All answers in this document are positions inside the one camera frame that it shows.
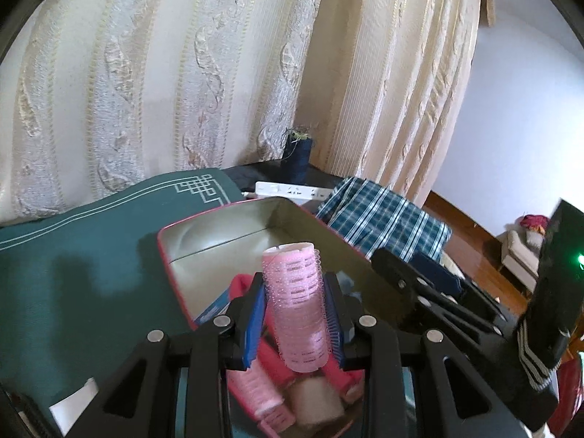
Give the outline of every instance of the cream curtain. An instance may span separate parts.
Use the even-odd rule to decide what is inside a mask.
[[[322,0],[296,111],[314,133],[313,164],[422,205],[456,123],[479,12],[480,0]]]
[[[0,65],[0,223],[281,155],[423,202],[480,0],[46,0]]]

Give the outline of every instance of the patterned curtain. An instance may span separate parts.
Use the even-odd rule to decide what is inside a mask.
[[[0,223],[281,156],[423,202],[480,0],[45,0],[0,65]]]
[[[322,0],[296,111],[314,133],[313,164],[423,205],[465,92],[479,12],[480,0]]]

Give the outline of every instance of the plaid fabric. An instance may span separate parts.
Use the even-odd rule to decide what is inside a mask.
[[[421,251],[438,261],[452,235],[444,222],[373,181],[346,178],[320,206],[316,217],[367,258],[379,248],[409,261]]]

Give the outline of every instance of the white power strip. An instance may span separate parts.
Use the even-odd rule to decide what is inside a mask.
[[[281,182],[256,182],[256,197],[287,197],[296,204],[303,205],[308,201],[324,201],[332,189],[298,184],[282,184]]]

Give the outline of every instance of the green blanket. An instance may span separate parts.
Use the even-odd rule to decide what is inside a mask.
[[[217,169],[162,174],[49,219],[0,229],[0,381],[49,406],[116,370],[152,329],[189,329],[156,235],[242,200]]]

